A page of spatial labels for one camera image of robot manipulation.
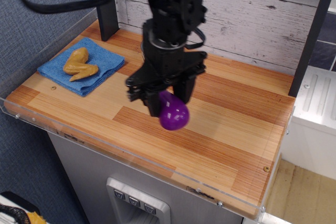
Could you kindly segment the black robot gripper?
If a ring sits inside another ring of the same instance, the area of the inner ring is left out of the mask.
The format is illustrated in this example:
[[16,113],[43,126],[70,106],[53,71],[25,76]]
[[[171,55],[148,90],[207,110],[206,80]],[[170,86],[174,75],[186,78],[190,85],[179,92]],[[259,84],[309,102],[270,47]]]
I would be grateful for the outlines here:
[[188,103],[197,75],[205,71],[204,51],[185,51],[194,48],[186,44],[187,35],[179,28],[172,31],[153,19],[143,24],[145,62],[126,80],[128,98],[141,99],[150,116],[159,117],[161,102],[158,92],[173,87],[174,95]]

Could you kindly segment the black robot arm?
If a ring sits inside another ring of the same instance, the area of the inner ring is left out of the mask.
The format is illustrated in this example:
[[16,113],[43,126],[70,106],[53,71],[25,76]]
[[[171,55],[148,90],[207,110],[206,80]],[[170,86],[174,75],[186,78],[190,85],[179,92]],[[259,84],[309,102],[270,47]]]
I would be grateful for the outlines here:
[[205,71],[205,41],[198,26],[205,22],[203,0],[148,0],[152,18],[143,24],[144,63],[128,77],[130,101],[140,99],[153,117],[161,111],[160,92],[172,87],[188,103],[197,75]]

